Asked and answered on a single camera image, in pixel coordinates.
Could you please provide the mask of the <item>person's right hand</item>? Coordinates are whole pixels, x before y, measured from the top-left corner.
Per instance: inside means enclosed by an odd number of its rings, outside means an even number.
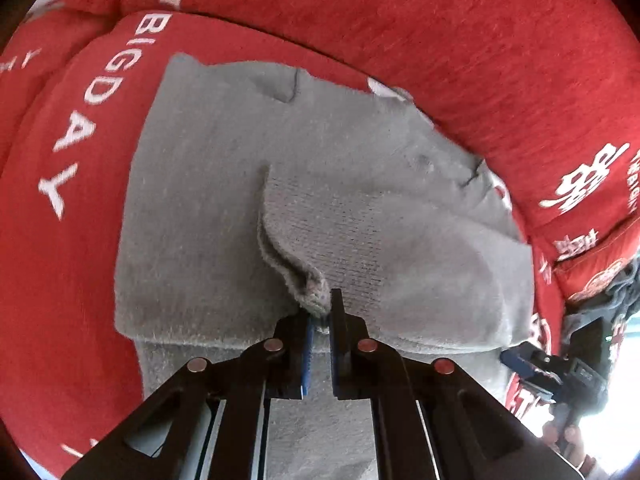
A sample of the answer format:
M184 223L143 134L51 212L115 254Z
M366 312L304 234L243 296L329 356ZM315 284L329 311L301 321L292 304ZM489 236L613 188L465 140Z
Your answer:
M567 426L563 438L567 442L567 448L564 452L560 450L558 445L560 433L555 424L546 422L542 427L541 440L552 450L564 456L584 477L587 477L593 470L596 461L586 453L580 429L575 425Z

